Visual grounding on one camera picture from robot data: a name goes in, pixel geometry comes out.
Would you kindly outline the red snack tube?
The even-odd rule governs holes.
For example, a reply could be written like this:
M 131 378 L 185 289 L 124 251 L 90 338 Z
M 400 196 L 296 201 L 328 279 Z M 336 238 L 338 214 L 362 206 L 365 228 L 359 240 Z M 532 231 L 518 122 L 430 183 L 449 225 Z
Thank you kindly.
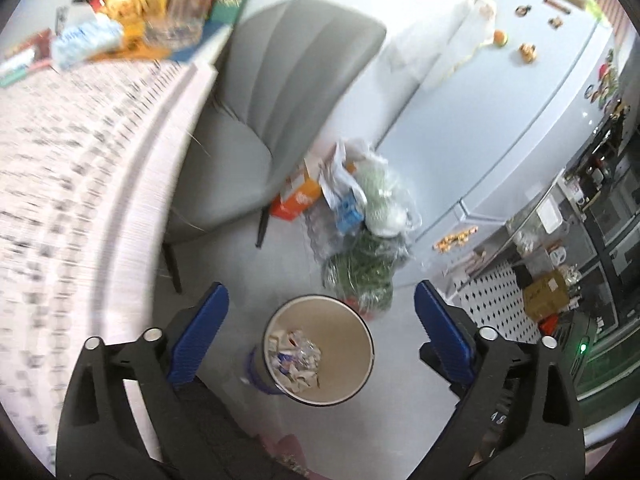
M 1 59 L 1 87 L 9 87 L 35 70 L 51 65 L 50 28 L 30 36 Z

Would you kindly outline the black electronic device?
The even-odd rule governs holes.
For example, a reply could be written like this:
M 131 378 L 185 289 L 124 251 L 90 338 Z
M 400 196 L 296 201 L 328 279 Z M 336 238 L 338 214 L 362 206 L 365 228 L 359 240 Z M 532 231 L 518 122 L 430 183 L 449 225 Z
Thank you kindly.
M 604 353 L 596 349 L 597 321 L 578 310 L 563 312 L 552 336 L 562 351 L 578 400 L 592 396 L 593 390 L 605 383 L 610 367 Z

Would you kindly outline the clear plastic jar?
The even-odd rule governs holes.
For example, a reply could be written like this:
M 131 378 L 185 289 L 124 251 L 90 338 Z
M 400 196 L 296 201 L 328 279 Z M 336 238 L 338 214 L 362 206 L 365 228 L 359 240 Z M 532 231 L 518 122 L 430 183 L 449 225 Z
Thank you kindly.
M 195 46 L 215 0 L 148 0 L 143 41 L 150 48 L 179 51 Z

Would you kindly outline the plastic bags of groceries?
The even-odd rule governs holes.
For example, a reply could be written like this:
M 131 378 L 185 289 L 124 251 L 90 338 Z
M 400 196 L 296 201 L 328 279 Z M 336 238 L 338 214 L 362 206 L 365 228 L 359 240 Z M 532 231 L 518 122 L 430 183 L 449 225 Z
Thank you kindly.
M 368 321 L 392 307 L 395 274 L 422 224 L 400 173 L 366 141 L 339 140 L 320 165 L 321 200 L 305 214 L 310 246 L 331 295 Z

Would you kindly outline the blue white tissue pack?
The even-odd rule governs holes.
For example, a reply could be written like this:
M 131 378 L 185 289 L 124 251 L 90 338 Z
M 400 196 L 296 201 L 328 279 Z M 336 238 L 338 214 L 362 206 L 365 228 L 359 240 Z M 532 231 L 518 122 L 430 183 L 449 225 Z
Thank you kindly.
M 66 27 L 51 42 L 51 60 L 57 70 L 86 62 L 98 54 L 118 50 L 124 40 L 124 26 L 104 14 Z

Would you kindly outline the white refrigerator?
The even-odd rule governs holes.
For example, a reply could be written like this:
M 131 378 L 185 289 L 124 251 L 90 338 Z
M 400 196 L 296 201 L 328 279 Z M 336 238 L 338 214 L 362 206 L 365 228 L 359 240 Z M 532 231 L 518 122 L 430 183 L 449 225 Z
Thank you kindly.
M 422 219 L 397 286 L 482 246 L 549 187 L 600 119 L 611 24 L 562 0 L 492 3 L 506 44 L 421 84 L 378 144 Z

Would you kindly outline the white perforated panel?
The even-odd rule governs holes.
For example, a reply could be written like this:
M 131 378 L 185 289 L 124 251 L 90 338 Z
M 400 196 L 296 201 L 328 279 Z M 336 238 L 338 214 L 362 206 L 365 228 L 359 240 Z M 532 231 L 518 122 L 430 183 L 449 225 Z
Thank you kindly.
M 501 263 L 457 292 L 462 307 L 477 327 L 494 328 L 505 340 L 534 344 L 540 331 L 524 311 L 523 291 L 507 263 Z

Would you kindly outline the patterned pink tablecloth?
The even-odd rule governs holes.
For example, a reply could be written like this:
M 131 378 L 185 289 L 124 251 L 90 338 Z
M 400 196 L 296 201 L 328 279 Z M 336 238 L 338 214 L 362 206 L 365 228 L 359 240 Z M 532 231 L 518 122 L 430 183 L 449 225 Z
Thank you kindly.
M 85 340 L 149 321 L 172 186 L 216 75 L 97 62 L 1 92 L 1 405 L 47 472 Z

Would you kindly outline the grey upholstered chair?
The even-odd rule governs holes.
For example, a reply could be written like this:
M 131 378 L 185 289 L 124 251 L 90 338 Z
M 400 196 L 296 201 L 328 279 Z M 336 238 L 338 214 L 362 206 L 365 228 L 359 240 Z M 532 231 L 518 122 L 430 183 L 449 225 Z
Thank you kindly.
M 270 204 L 385 36 L 326 0 L 283 0 L 235 26 L 172 194 L 162 254 L 175 292 L 176 246 L 254 211 L 265 236 Z

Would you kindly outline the round beige trash bin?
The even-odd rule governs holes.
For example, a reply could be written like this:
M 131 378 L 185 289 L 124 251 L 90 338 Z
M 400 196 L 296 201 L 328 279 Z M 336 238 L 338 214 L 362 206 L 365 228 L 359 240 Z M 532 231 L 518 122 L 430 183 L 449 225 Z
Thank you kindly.
M 374 361 L 371 332 L 356 311 L 329 296 L 307 295 L 270 315 L 244 372 L 263 393 L 326 408 L 360 393 Z

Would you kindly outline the orange cardboard box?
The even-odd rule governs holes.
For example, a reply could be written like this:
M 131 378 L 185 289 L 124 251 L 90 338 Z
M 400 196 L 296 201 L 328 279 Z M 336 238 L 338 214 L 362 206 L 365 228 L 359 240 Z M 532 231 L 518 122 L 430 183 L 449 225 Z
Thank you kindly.
M 319 177 L 321 160 L 306 157 L 285 180 L 279 195 L 270 206 L 273 217 L 293 221 L 313 205 L 321 195 Z

